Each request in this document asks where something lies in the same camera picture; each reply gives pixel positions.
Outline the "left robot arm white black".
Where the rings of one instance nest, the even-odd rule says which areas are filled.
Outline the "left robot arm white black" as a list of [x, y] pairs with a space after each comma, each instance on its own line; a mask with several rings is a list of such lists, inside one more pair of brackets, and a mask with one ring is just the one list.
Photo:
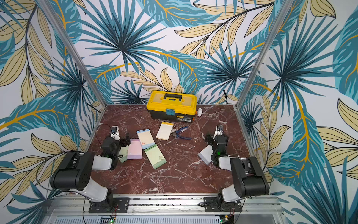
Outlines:
[[129, 198], [115, 198], [112, 190], [91, 178], [93, 170], [114, 170], [121, 148], [131, 144], [130, 137], [116, 140], [108, 136], [102, 142], [102, 154], [70, 152], [66, 154], [50, 178], [54, 189], [75, 192], [89, 200], [89, 213], [126, 213]]

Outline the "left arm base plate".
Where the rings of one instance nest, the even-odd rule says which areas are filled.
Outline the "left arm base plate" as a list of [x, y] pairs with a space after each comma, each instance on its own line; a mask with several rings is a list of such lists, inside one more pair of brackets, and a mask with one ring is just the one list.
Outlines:
[[126, 213], [130, 199], [128, 197], [110, 198], [102, 202], [89, 202], [89, 213]]

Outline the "yellow topped cream memo pad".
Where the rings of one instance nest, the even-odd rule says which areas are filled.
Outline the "yellow topped cream memo pad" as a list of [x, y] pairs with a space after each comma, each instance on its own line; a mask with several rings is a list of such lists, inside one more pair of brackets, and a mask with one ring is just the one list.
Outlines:
[[156, 135], [157, 139], [168, 141], [172, 132], [173, 123], [162, 121], [158, 133]]

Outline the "grey white memo pad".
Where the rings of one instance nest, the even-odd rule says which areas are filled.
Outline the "grey white memo pad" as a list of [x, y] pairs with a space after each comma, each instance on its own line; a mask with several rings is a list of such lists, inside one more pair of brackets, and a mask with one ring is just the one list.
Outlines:
[[203, 162], [208, 165], [212, 162], [211, 155], [213, 153], [212, 146], [207, 145], [203, 150], [198, 153], [198, 156], [203, 160]]

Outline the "pink memo pad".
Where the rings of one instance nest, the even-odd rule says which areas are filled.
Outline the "pink memo pad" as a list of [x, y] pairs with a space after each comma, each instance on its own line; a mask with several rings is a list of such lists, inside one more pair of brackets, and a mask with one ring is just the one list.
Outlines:
[[142, 159], [143, 149], [139, 139], [131, 139], [131, 143], [128, 148], [127, 159], [136, 160]]

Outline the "small white bottle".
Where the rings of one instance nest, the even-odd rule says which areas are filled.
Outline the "small white bottle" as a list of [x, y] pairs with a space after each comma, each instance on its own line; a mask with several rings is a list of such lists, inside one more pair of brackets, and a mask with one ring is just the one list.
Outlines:
[[201, 116], [202, 116], [202, 109], [201, 109], [201, 108], [198, 109], [198, 111], [197, 111], [197, 116], [198, 116], [198, 117], [201, 117]]

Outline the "aluminium front rail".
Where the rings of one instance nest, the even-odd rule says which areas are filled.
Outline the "aluminium front rail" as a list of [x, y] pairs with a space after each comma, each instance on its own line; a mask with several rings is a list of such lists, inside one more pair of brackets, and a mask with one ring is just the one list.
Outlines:
[[221, 211], [206, 201], [214, 193], [116, 194], [115, 212], [90, 213], [88, 200], [80, 196], [57, 197], [44, 224], [287, 224], [276, 196], [242, 199], [235, 209]]

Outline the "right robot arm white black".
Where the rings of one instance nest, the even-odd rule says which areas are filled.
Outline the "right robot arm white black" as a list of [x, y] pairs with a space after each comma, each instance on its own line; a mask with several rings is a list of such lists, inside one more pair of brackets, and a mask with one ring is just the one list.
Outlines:
[[233, 184], [219, 191], [216, 198], [204, 198], [206, 212], [240, 211], [240, 200], [269, 193], [268, 182], [256, 157], [229, 156], [226, 151], [228, 136], [225, 134], [207, 134], [205, 142], [212, 150], [211, 163], [219, 169], [230, 171], [233, 179]]

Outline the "yellow black toolbox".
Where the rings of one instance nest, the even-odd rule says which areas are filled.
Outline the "yellow black toolbox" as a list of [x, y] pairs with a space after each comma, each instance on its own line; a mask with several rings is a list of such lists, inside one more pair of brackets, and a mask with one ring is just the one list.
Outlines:
[[153, 119], [192, 123], [197, 113], [197, 97], [191, 94], [153, 91], [146, 108]]

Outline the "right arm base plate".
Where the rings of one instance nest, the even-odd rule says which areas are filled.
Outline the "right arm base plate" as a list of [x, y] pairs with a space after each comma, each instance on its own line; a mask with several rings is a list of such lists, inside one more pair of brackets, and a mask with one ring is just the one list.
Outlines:
[[219, 197], [205, 197], [204, 201], [199, 203], [205, 212], [241, 212], [242, 206], [238, 202], [225, 202]]

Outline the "blue handled pliers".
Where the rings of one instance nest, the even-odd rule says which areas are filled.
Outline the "blue handled pliers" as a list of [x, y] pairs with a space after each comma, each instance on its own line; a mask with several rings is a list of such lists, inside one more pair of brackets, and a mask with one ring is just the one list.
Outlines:
[[180, 129], [178, 129], [177, 131], [172, 132], [171, 137], [173, 137], [175, 139], [191, 140], [192, 137], [182, 135], [182, 133], [185, 132], [188, 129], [189, 129], [189, 126], [182, 127]]

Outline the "small green memo pad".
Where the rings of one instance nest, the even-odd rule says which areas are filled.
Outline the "small green memo pad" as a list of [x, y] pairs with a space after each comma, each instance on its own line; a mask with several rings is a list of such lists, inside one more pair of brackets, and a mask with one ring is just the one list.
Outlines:
[[121, 163], [124, 163], [125, 161], [127, 161], [128, 149], [129, 149], [129, 145], [127, 145], [125, 147], [121, 147], [121, 149], [119, 150], [118, 158]]

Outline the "large green memo pad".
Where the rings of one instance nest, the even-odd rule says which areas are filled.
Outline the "large green memo pad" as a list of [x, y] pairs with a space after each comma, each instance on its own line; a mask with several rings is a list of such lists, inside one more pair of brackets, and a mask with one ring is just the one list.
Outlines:
[[144, 152], [154, 169], [159, 168], [167, 162], [157, 144], [145, 149]]

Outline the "blue topped cream memo pad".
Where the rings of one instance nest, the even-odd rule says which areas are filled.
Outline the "blue topped cream memo pad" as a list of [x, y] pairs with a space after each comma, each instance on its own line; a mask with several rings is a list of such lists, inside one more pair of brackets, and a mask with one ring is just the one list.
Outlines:
[[142, 149], [147, 149], [155, 145], [153, 136], [149, 129], [137, 131], [138, 139], [140, 140]]

